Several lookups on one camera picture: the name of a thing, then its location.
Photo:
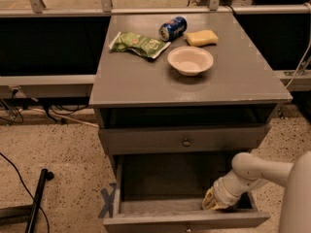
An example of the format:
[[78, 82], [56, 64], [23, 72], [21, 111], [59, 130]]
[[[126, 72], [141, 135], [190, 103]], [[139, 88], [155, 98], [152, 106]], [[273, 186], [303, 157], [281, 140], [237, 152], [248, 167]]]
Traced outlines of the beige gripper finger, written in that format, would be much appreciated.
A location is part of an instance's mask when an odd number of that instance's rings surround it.
[[201, 207], [203, 210], [222, 210], [226, 208], [226, 204], [221, 201], [214, 191], [214, 188], [211, 187], [207, 190]]

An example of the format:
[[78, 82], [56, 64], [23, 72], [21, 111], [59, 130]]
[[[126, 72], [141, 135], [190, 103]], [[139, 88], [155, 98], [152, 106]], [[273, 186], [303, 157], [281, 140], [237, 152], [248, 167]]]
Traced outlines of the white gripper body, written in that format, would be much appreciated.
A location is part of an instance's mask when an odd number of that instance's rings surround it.
[[259, 179], [245, 179], [235, 172], [228, 172], [218, 178], [212, 188], [217, 208], [233, 206], [244, 192], [248, 192], [259, 184]]

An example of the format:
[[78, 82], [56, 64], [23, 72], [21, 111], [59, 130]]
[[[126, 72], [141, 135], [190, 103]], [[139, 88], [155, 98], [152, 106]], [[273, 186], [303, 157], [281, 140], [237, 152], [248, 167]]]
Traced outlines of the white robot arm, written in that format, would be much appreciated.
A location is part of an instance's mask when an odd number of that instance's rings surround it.
[[285, 189], [279, 233], [311, 233], [310, 151], [295, 163], [264, 160], [247, 152], [236, 154], [231, 161], [231, 170], [207, 190], [202, 209], [226, 209], [234, 205], [243, 193], [268, 182]]

